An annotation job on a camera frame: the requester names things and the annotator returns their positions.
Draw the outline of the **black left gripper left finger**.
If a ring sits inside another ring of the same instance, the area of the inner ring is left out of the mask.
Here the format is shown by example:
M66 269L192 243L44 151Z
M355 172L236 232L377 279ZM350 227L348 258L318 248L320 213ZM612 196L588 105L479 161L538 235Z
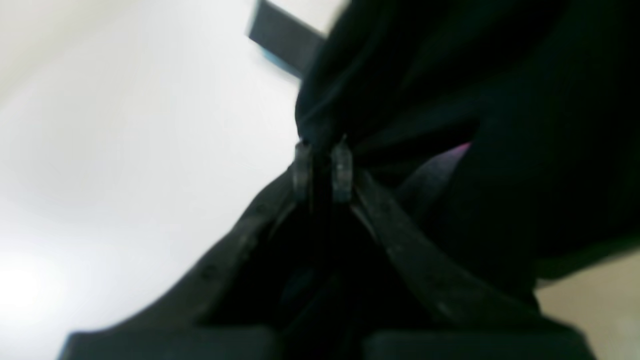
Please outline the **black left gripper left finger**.
M98 332L70 335L61 360L279 360L278 336L267 326L203 326L220 308L263 230L310 198L313 149L295 146L287 171L250 203L231 231L168 292L137 315Z

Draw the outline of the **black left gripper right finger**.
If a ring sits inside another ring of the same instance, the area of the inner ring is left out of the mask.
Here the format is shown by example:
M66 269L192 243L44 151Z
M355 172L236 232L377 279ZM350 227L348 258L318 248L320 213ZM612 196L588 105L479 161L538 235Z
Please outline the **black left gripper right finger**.
M457 265L354 165L344 142L331 150L335 203L348 203L414 298L441 330L380 330L365 360L593 360L583 335L506 296Z

